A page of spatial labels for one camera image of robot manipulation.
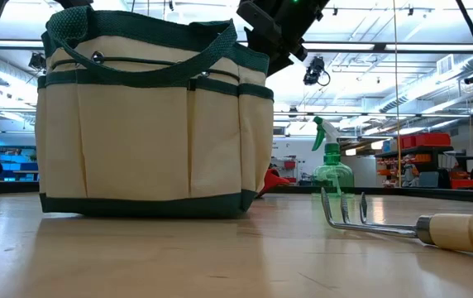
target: beige bag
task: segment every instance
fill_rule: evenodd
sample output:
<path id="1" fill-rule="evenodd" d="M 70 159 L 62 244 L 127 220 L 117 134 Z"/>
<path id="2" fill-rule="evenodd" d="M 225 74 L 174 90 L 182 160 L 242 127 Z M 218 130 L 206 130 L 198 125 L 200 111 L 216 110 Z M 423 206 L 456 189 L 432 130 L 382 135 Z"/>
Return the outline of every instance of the beige bag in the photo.
<path id="1" fill-rule="evenodd" d="M 53 15 L 36 115 L 44 212 L 246 212 L 270 164 L 273 94 L 267 55 L 236 38 L 232 22 Z"/>

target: spray nozzle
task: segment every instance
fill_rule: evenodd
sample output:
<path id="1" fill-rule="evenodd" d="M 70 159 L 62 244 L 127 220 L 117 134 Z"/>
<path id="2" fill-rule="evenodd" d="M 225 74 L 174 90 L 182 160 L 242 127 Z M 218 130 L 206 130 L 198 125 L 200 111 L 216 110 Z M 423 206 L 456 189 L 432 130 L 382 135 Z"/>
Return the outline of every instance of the spray nozzle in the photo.
<path id="1" fill-rule="evenodd" d="M 315 117 L 313 121 L 318 125 L 318 134 L 316 136 L 316 141 L 313 143 L 313 148 L 312 151 L 316 151 L 319 149 L 321 144 L 323 143 L 323 140 L 325 139 L 325 128 L 323 127 L 323 119 L 320 117 Z"/>
<path id="2" fill-rule="evenodd" d="M 312 151 L 319 149 L 325 138 L 327 139 L 327 144 L 337 144 L 339 132 L 337 132 L 336 128 L 329 121 L 321 117 L 315 117 L 313 121 L 318 125 L 318 134 L 313 144 Z"/>

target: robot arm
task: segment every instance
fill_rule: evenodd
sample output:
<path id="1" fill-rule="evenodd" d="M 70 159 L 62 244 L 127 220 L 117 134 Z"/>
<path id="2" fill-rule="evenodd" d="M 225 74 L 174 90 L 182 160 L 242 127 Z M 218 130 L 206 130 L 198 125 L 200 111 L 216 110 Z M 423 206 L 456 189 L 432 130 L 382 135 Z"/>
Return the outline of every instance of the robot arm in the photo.
<path id="1" fill-rule="evenodd" d="M 236 13 L 253 26 L 245 28 L 248 47 L 270 57 L 268 76 L 292 65 L 289 54 L 304 60 L 303 35 L 329 0 L 241 0 Z"/>

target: ceiling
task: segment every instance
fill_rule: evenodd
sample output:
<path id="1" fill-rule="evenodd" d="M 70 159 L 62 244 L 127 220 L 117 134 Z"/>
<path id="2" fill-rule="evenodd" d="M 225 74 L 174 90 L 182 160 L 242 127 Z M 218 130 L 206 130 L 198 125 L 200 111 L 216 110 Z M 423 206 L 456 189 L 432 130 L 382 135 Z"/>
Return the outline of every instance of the ceiling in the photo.
<path id="1" fill-rule="evenodd" d="M 236 23 L 239 41 L 246 41 L 244 26 L 246 23 L 235 13 L 237 0 L 184 0 L 174 1 L 171 11 L 168 1 L 136 0 L 94 0 L 95 9 L 120 9 L 164 18 L 171 22 L 190 23 L 233 18 Z M 465 0 L 473 21 L 473 1 Z M 323 11 L 324 18 L 315 22 L 303 37 L 305 41 L 315 42 L 397 42 L 410 43 L 466 43 L 473 42 L 470 31 L 461 12 L 453 0 L 396 0 L 396 20 L 394 19 L 394 2 L 392 0 L 331 0 Z M 333 16 L 336 7 L 337 15 Z M 51 14 L 62 7 L 52 0 L 11 0 L 5 7 L 0 20 L 0 40 L 38 41 L 45 30 L 45 23 Z M 27 66 L 33 50 L 0 50 L 0 60 L 19 70 L 34 76 L 38 75 Z M 327 87 L 319 85 L 306 86 L 303 75 L 306 67 L 315 56 L 321 56 L 330 74 L 331 82 Z M 299 111 L 308 112 L 378 112 L 378 108 L 394 97 L 396 85 L 399 94 L 405 93 L 412 84 L 424 82 L 425 76 L 437 71 L 437 62 L 447 54 L 359 54 L 359 53 L 320 53 L 312 52 L 302 62 L 281 70 L 269 77 L 266 86 L 275 93 L 275 111 L 287 112 L 295 106 Z M 456 55 L 456 60 L 465 60 L 473 55 Z M 447 102 L 464 93 L 473 92 L 473 85 L 461 86 L 457 80 L 445 84 L 427 85 L 420 88 L 414 99 L 400 106 L 401 113 L 421 113 L 428 108 Z M 30 107 L 31 94 L 21 97 Z M 459 112 L 464 102 L 448 106 L 443 111 Z M 468 112 L 473 108 L 473 98 L 465 102 Z M 352 119 L 330 117 L 332 121 L 352 123 Z M 314 132 L 315 127 L 305 124 L 304 117 L 287 118 L 276 116 L 276 121 L 297 121 L 304 127 L 301 134 Z M 357 121 L 358 127 L 371 129 L 385 122 L 381 118 Z M 346 130 L 356 127 L 344 125 Z"/>

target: wooden handle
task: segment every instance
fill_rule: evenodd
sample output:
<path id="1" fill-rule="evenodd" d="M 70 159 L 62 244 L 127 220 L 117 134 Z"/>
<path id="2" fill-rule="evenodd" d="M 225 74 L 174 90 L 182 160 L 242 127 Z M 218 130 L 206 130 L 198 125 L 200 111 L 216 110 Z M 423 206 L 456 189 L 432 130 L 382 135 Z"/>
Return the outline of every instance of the wooden handle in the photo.
<path id="1" fill-rule="evenodd" d="M 435 214 L 429 222 L 429 234 L 440 248 L 473 252 L 473 215 Z"/>

